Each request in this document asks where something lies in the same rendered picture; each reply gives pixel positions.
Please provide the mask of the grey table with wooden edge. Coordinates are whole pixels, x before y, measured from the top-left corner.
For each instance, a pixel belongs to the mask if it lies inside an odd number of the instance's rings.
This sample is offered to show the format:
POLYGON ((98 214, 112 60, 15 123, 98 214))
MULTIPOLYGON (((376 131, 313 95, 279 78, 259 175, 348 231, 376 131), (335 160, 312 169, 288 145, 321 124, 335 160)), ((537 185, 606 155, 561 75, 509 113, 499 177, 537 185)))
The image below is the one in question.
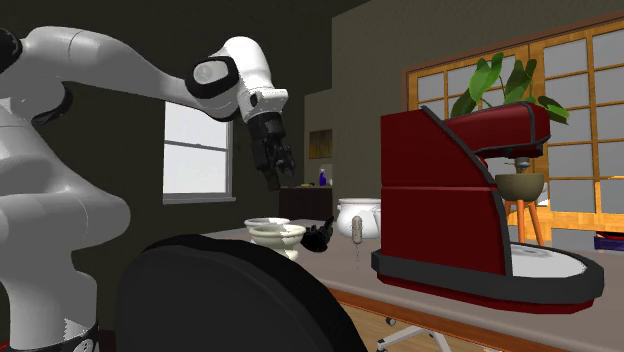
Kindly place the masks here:
POLYGON ((603 266, 605 289, 571 315, 494 310, 381 283, 371 269, 378 240, 335 235, 323 253, 299 247, 297 263, 345 304, 509 352, 624 352, 624 254, 585 252, 603 266))

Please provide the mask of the cream pedestal bowl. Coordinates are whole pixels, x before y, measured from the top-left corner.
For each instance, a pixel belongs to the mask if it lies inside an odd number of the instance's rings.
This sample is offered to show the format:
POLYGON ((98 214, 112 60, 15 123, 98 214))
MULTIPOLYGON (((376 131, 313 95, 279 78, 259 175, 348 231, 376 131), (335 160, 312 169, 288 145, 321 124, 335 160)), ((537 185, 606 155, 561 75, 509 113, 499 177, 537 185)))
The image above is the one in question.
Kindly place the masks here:
POLYGON ((266 224, 251 228, 249 233, 255 244, 296 261, 299 253, 295 246, 303 239, 306 228, 293 224, 266 224))

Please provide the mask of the red stand mixer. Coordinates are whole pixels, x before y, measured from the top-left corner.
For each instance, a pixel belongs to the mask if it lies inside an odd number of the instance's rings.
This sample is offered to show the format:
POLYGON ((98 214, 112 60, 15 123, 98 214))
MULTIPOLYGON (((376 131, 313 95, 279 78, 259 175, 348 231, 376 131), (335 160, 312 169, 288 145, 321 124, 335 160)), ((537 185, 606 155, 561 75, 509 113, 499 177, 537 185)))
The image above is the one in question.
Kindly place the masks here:
POLYGON ((513 242, 486 159, 538 157, 546 109, 528 102, 441 120, 428 107, 385 115, 381 247, 387 285, 498 310, 572 314, 604 290, 604 270, 571 252, 513 242))

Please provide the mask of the white framed window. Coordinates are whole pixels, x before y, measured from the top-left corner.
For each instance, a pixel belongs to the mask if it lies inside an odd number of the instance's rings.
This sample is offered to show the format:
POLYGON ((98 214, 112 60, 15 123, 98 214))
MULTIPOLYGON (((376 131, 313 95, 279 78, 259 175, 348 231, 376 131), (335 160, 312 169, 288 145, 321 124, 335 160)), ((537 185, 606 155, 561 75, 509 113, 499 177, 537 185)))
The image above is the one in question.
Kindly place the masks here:
POLYGON ((167 102, 163 203, 233 202, 233 124, 167 102))

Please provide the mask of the dark cabinet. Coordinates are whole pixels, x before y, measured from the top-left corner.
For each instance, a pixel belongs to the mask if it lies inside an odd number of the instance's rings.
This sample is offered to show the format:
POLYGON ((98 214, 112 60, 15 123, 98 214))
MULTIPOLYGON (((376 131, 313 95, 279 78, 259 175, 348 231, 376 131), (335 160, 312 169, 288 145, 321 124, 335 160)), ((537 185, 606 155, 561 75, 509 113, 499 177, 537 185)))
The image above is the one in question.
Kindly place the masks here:
POLYGON ((331 187, 282 187, 279 191, 278 216, 291 220, 327 220, 333 215, 331 187))

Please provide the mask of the white pot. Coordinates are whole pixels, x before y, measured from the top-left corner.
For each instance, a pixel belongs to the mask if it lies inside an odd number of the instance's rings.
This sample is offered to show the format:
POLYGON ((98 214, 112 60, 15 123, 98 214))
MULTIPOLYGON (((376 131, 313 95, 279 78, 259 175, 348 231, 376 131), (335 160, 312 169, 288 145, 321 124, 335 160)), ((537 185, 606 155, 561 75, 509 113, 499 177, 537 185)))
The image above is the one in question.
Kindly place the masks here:
POLYGON ((352 219, 359 216, 362 220, 362 238, 380 237, 374 211, 381 208, 381 200, 376 198, 341 198, 338 200, 337 226, 339 233, 352 237, 352 219))

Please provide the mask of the black figure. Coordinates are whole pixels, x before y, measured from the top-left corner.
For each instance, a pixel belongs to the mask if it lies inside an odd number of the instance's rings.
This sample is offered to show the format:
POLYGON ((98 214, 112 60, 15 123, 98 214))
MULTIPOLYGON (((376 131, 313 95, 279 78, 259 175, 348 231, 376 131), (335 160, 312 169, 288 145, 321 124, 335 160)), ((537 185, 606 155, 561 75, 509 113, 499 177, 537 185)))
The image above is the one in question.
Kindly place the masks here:
POLYGON ((330 216, 320 227, 316 225, 307 227, 301 239, 301 245, 315 253, 326 251, 333 235, 333 223, 334 217, 330 216))

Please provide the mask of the white pedestal bowl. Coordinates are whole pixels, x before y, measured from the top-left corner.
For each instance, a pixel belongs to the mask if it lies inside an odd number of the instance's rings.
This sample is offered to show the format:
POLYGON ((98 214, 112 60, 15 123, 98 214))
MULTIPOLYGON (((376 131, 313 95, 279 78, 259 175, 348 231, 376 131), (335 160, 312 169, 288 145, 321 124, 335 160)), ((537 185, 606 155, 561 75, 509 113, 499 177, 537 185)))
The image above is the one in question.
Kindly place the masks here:
POLYGON ((284 225, 289 224, 290 220, 287 218, 280 217, 259 217, 259 218, 250 218, 244 221, 245 226, 248 229, 252 229, 258 226, 264 225, 284 225))

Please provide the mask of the brown wall picture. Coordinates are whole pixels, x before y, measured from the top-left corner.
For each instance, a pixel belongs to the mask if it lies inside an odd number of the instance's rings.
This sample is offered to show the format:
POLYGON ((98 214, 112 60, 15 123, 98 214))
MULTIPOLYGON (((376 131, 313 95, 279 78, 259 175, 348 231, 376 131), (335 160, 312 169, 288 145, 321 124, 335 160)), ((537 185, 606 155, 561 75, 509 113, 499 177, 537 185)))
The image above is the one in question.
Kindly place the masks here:
POLYGON ((318 130, 309 133, 309 158, 322 159, 332 157, 332 130, 318 130))

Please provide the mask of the wooden lattice window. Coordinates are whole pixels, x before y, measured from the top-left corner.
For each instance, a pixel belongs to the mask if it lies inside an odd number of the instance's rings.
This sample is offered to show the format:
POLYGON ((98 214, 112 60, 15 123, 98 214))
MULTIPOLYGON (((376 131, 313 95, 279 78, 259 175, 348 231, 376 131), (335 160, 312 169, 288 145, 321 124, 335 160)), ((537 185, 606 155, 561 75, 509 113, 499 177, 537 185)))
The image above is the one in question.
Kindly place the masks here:
POLYGON ((536 212, 545 241, 592 249, 599 232, 624 233, 624 10, 529 39, 407 68, 403 104, 428 105, 447 119, 480 59, 502 53, 504 78, 516 61, 537 67, 530 95, 569 112, 552 123, 543 156, 530 162, 545 178, 536 212))

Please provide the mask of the black office chair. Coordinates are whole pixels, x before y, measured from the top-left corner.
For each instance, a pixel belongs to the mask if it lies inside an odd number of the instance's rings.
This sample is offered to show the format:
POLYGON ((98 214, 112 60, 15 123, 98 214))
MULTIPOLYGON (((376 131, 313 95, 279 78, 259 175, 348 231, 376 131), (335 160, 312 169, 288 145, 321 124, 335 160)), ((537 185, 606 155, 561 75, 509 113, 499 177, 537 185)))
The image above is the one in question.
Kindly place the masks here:
POLYGON ((368 352, 325 285, 242 240, 148 246, 122 275, 115 317, 117 352, 368 352))

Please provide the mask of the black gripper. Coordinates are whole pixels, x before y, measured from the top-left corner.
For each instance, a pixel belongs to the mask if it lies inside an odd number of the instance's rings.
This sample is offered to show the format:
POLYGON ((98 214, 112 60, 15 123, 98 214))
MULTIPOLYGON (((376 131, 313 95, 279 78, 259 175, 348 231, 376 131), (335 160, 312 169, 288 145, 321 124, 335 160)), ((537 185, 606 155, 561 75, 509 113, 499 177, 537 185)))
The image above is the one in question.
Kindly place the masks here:
POLYGON ((269 191, 280 189, 276 168, 283 175, 293 176, 295 161, 289 146, 282 144, 286 136, 282 117, 277 112, 266 112, 252 117, 247 122, 252 139, 252 154, 257 170, 264 170, 269 191))

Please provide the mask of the green plant on wooden stand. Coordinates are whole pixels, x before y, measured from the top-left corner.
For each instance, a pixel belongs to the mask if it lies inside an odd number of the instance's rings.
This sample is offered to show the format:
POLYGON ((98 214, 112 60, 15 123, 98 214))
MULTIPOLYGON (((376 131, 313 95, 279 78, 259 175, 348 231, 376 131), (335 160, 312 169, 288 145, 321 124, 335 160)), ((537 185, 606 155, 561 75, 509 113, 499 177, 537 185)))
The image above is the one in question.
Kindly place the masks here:
MULTIPOLYGON (((485 101, 485 92, 496 82, 502 82, 501 70, 504 54, 496 53, 490 61, 481 58, 475 72, 472 74, 466 91, 453 104, 449 118, 455 119, 462 116, 472 116, 475 107, 485 101)), ((492 115, 496 122, 502 120, 502 113, 507 107, 523 107, 530 113, 537 110, 546 112, 551 121, 567 124, 569 112, 555 100, 532 95, 533 74, 537 66, 534 59, 526 63, 517 60, 506 82, 501 83, 503 104, 494 106, 488 104, 485 113, 492 115)), ((525 241, 524 210, 528 209, 534 228, 537 243, 544 244, 544 239, 537 213, 537 199, 544 186, 544 176, 537 173, 528 173, 530 157, 521 156, 518 151, 527 151, 524 144, 512 144, 507 149, 500 148, 508 159, 514 160, 515 172, 513 174, 500 174, 495 177, 496 185, 504 199, 505 213, 509 214, 512 206, 516 207, 518 222, 518 241, 525 241)))

